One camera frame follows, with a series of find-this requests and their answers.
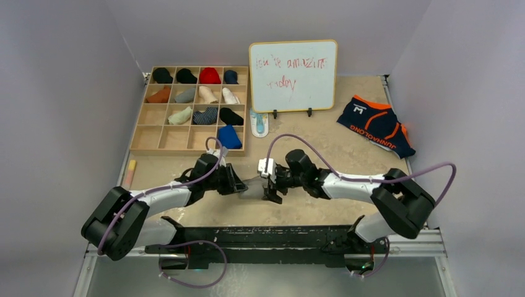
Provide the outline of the navy orange boxer briefs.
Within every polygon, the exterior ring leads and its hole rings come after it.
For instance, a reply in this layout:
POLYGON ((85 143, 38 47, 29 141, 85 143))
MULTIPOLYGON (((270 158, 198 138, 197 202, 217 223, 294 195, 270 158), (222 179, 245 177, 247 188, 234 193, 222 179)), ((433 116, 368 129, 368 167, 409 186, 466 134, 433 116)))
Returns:
POLYGON ((354 95, 345 106, 337 123, 403 159, 415 155, 407 128, 391 105, 367 101, 354 95))

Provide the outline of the grey underwear cream waistband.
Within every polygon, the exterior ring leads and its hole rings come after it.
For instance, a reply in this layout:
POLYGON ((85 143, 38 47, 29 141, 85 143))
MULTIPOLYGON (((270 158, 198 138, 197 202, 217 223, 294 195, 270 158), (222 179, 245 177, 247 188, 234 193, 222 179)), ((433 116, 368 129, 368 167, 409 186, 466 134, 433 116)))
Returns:
POLYGON ((240 199, 242 200, 263 200, 264 198, 264 187, 267 184, 267 180, 261 177, 254 177, 251 179, 243 180, 243 183, 247 187, 247 190, 240 193, 240 199))

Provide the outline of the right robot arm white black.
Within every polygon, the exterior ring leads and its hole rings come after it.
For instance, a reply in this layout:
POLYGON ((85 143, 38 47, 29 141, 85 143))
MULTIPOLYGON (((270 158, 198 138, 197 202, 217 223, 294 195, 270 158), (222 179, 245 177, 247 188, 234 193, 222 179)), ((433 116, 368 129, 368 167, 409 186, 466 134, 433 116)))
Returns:
POLYGON ((389 235, 415 239, 436 207, 435 199, 397 168, 372 176, 342 174, 318 168, 301 149, 290 151, 285 161, 286 166, 271 158, 259 161, 258 173, 267 180, 265 200, 281 204, 289 189, 302 188, 314 198, 351 199, 376 207, 377 212, 359 218, 347 236, 357 252, 389 235))

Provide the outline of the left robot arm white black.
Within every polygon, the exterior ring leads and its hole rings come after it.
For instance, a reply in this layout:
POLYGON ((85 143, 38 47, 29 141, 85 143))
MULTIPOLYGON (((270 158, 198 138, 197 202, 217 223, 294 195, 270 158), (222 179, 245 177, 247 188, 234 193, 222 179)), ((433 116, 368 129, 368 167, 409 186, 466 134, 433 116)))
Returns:
POLYGON ((137 246, 145 221, 158 213, 195 204, 205 192, 222 196, 245 192, 248 186, 223 157, 202 154, 195 165, 172 182, 142 191, 111 188, 89 216, 81 235, 98 253, 120 260, 137 246))

